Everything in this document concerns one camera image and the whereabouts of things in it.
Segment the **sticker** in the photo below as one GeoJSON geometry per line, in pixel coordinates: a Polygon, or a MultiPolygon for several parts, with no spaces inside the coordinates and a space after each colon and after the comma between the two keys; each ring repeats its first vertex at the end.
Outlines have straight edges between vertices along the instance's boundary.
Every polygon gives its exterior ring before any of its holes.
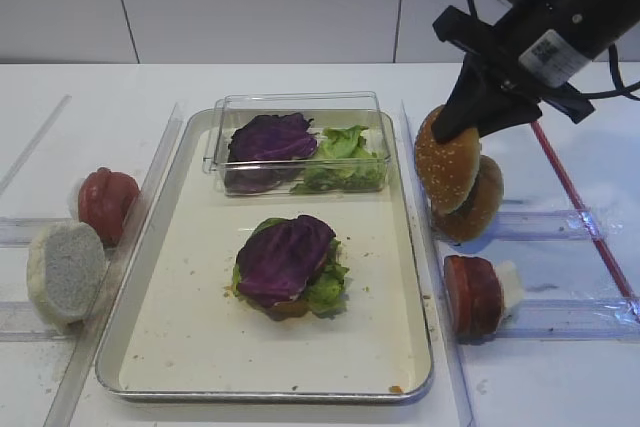
{"type": "Polygon", "coordinates": [[[560,87],[591,59],[574,49],[555,30],[547,30],[518,61],[549,87],[560,87]]]}

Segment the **purple cabbage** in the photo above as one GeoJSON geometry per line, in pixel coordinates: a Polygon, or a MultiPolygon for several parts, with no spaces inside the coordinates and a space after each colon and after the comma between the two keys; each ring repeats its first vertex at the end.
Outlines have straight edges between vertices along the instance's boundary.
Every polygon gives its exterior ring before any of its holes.
{"type": "Polygon", "coordinates": [[[309,215],[255,232],[238,252],[236,289],[264,308],[297,300],[324,268],[335,232],[309,215]]]}
{"type": "MultiPolygon", "coordinates": [[[[307,130],[311,121],[301,113],[289,115],[258,115],[236,130],[229,144],[229,162],[265,162],[307,159],[318,143],[307,130]]],[[[238,193],[260,193],[281,182],[293,180],[298,169],[268,168],[229,170],[226,187],[238,193]]]]}

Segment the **white bread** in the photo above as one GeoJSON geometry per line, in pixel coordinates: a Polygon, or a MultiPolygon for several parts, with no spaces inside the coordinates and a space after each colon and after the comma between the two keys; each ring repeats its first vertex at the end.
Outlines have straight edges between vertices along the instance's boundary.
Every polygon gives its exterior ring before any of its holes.
{"type": "Polygon", "coordinates": [[[105,269],[102,242],[93,228],[77,221],[48,226],[29,245],[29,300],[43,321],[65,332],[87,315],[105,269]]]}

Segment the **cable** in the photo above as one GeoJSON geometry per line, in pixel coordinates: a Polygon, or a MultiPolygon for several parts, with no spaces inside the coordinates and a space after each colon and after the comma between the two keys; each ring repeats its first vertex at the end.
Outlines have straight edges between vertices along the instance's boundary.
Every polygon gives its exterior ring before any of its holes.
{"type": "MultiPolygon", "coordinates": [[[[617,89],[624,89],[625,85],[622,82],[622,75],[620,74],[620,64],[618,62],[618,48],[616,44],[609,46],[609,72],[611,72],[611,80],[614,87],[617,89]]],[[[636,97],[633,94],[622,94],[630,100],[640,100],[640,97],[636,97]]]]}
{"type": "MultiPolygon", "coordinates": [[[[478,9],[476,8],[475,0],[467,0],[467,6],[469,8],[469,15],[478,22],[478,26],[481,29],[484,29],[484,24],[480,21],[478,17],[478,9]]],[[[631,100],[640,100],[640,98],[632,95],[632,92],[636,90],[640,90],[640,81],[635,82],[633,84],[625,86],[622,82],[622,77],[620,75],[620,68],[618,65],[618,50],[615,44],[609,46],[609,70],[611,72],[611,79],[613,81],[616,89],[614,90],[605,90],[603,92],[588,92],[588,93],[568,93],[562,92],[558,89],[554,89],[548,87],[539,81],[533,81],[535,84],[536,90],[541,92],[543,95],[547,97],[555,98],[555,99],[584,99],[584,100],[601,100],[601,99],[610,99],[613,97],[625,96],[631,100]]]]}

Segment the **red stick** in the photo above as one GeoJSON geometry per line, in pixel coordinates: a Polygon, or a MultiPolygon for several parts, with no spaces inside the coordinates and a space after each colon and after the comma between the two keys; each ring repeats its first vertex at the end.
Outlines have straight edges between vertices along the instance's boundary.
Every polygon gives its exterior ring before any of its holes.
{"type": "MultiPolygon", "coordinates": [[[[586,206],[584,205],[580,194],[578,194],[576,187],[573,185],[573,182],[571,182],[569,174],[567,174],[567,171],[562,166],[558,155],[553,150],[553,147],[551,147],[551,143],[549,142],[549,139],[547,139],[547,136],[542,130],[542,127],[540,127],[540,124],[538,124],[538,122],[533,122],[531,124],[531,128],[533,129],[533,133],[536,135],[536,138],[538,139],[542,150],[544,150],[547,159],[551,163],[553,170],[555,170],[560,183],[562,183],[562,187],[569,196],[573,207],[577,210],[586,209],[586,206]]],[[[607,269],[609,270],[613,281],[616,283],[620,294],[622,294],[623,297],[635,298],[636,296],[633,293],[633,289],[631,288],[629,281],[622,272],[622,269],[618,265],[618,261],[614,257],[613,252],[611,252],[604,239],[596,238],[593,236],[593,234],[591,234],[591,241],[593,242],[593,245],[595,245],[598,253],[600,254],[600,257],[602,257],[602,260],[607,266],[607,269]]]]}

